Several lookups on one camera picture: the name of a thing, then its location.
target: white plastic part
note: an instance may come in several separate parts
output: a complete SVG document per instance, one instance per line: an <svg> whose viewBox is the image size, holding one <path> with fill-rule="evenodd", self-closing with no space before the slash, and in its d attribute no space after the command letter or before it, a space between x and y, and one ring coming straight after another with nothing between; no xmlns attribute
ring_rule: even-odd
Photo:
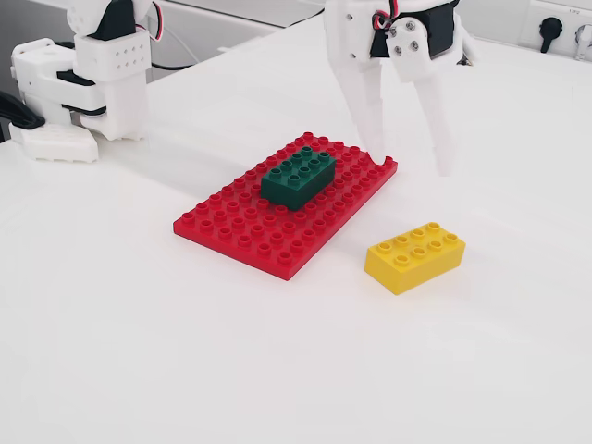
<svg viewBox="0 0 592 444"><path fill-rule="evenodd" d="M26 156L35 160L94 162L99 150L92 134L73 125L46 124L38 129L20 129L10 125L13 142L22 146Z"/></svg>
<svg viewBox="0 0 592 444"><path fill-rule="evenodd" d="M363 148L379 165L386 158L380 95L382 69L379 60L370 59L370 48L375 34L371 26L372 16L384 7L383 1L329 0L325 9L329 63Z"/></svg>
<svg viewBox="0 0 592 444"><path fill-rule="evenodd" d="M400 12L419 12L447 4L447 0L400 0ZM372 159L385 160L383 102L380 96L380 62L370 58L377 10L389 11L389 2L328 0L325 11L328 58L350 108L364 148ZM416 18L395 20L388 32L387 48L401 81L413 82L434 141L438 171L448 176L453 168L455 142L439 73L475 55L475 43L454 14L454 40L446 52L430 58L427 29Z"/></svg>
<svg viewBox="0 0 592 444"><path fill-rule="evenodd" d="M63 81L58 71L72 70L76 52L57 46L49 39L25 43L15 48L12 62L23 102L48 123L71 123L70 111L62 105L96 110L105 106L96 86Z"/></svg>
<svg viewBox="0 0 592 444"><path fill-rule="evenodd" d="M94 82L117 81L144 73L151 67L150 34L135 34L103 42L77 35L74 71Z"/></svg>
<svg viewBox="0 0 592 444"><path fill-rule="evenodd" d="M97 31L111 0L70 0L68 25L78 35L90 35ZM136 22L142 21L152 0L133 0Z"/></svg>
<svg viewBox="0 0 592 444"><path fill-rule="evenodd" d="M577 32L577 53L575 59L578 62L586 60L586 53L592 46L592 25L585 25Z"/></svg>
<svg viewBox="0 0 592 444"><path fill-rule="evenodd" d="M145 71L152 61L150 35L139 31L110 42L76 36L75 41L74 72L96 83L107 107L102 116L80 116L80 123L109 141L139 140L148 109Z"/></svg>
<svg viewBox="0 0 592 444"><path fill-rule="evenodd" d="M393 23L387 38L390 60L403 82L412 82L424 109L430 128L438 171L449 176L456 158L456 142L452 134L440 75L463 58L463 30L460 17L454 15L454 40L446 52L429 56L427 29L415 18L400 18Z"/></svg>

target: white wall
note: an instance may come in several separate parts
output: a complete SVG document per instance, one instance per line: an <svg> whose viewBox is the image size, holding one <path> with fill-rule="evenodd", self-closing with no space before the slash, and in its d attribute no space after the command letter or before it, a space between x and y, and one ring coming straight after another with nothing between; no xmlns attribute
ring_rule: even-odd
<svg viewBox="0 0 592 444"><path fill-rule="evenodd" d="M473 35L518 44L529 3L529 0L461 0L457 10L465 28Z"/></svg>

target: yellow lego brick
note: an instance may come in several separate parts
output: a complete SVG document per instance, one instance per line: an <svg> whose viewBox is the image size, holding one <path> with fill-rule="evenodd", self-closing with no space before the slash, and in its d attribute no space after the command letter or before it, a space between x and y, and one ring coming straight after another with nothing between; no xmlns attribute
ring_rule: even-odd
<svg viewBox="0 0 592 444"><path fill-rule="evenodd" d="M431 222L368 249L366 272L402 294L461 264L466 244Z"/></svg>

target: black cable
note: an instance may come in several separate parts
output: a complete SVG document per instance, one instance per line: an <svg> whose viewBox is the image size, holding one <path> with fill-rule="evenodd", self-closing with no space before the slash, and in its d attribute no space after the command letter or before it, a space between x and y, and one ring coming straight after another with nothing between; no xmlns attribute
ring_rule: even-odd
<svg viewBox="0 0 592 444"><path fill-rule="evenodd" d="M289 25L288 28L291 27L291 26L297 25L298 23L302 23L303 21L310 20L310 19L312 19L312 18L314 18L316 16L320 16L324 12L325 12L325 9L323 8L323 9L321 9L320 11L318 11L316 14L314 14L311 17L307 17L307 18L303 18L302 20L295 21L294 23L292 23L291 25Z"/></svg>
<svg viewBox="0 0 592 444"><path fill-rule="evenodd" d="M157 63L152 64L154 68L162 69L164 71L182 71L183 69L194 67L195 65L187 65L185 67L165 67L164 65L158 65Z"/></svg>

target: green lego brick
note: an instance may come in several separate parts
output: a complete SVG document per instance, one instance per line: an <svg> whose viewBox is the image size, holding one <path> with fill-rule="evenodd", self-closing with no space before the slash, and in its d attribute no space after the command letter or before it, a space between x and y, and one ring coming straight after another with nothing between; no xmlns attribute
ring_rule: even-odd
<svg viewBox="0 0 592 444"><path fill-rule="evenodd" d="M261 181L261 197L298 211L335 178L335 158L305 146Z"/></svg>

